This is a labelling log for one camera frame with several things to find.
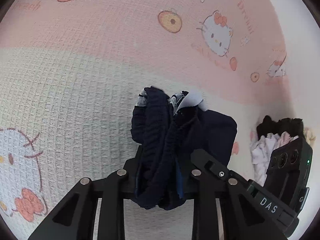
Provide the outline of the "navy shorts white stripes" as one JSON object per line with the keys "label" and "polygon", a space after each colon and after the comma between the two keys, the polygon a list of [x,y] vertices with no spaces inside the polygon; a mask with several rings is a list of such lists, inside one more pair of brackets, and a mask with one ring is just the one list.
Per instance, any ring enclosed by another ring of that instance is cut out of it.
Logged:
{"label": "navy shorts white stripes", "polygon": [[205,150],[227,166],[236,134],[235,120],[209,110],[200,93],[145,87],[131,119],[132,139],[142,146],[132,200],[145,209],[183,205],[190,155]]}

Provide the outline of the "white and dark clothes pile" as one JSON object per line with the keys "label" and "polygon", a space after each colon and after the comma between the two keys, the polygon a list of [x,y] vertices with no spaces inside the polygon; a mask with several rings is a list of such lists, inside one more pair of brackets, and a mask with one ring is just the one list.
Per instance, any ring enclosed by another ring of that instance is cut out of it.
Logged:
{"label": "white and dark clothes pile", "polygon": [[304,127],[299,118],[284,118],[274,121],[265,116],[255,131],[251,132],[250,152],[254,168],[254,180],[263,186],[267,178],[267,169],[274,150],[302,137],[313,147],[316,136],[310,128]]}

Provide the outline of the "pink cream Hello Kitty blanket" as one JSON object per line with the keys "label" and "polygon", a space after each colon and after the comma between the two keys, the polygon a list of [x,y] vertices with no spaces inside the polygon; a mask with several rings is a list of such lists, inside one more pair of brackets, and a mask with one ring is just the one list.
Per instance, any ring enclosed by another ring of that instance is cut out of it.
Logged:
{"label": "pink cream Hello Kitty blanket", "polygon": [[200,92],[238,125],[230,168],[254,176],[251,131],[291,116],[270,0],[16,0],[1,21],[1,216],[27,239],[82,178],[132,158],[140,91]]}

